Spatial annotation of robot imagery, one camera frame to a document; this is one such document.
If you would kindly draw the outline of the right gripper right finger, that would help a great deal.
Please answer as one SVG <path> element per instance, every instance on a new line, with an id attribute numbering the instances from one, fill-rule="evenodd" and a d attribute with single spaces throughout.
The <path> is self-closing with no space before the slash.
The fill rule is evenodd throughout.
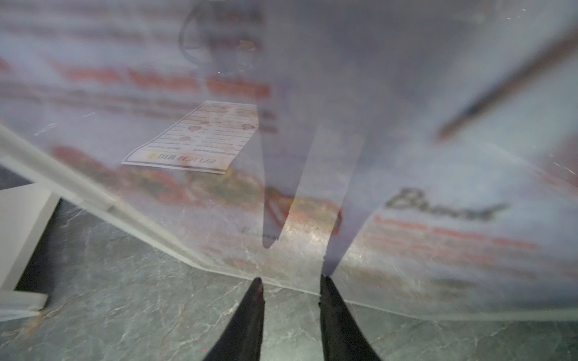
<path id="1" fill-rule="evenodd" d="M 320 323 L 325 361 L 381 358 L 362 334 L 332 279 L 321 275 Z"/>

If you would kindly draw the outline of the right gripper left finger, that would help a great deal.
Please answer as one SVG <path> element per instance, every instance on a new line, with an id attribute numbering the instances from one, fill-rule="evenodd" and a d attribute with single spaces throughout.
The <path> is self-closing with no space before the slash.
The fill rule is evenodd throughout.
<path id="1" fill-rule="evenodd" d="M 255 278 L 221 337 L 204 361 L 259 361 L 263 342 L 265 300 L 263 282 Z"/>

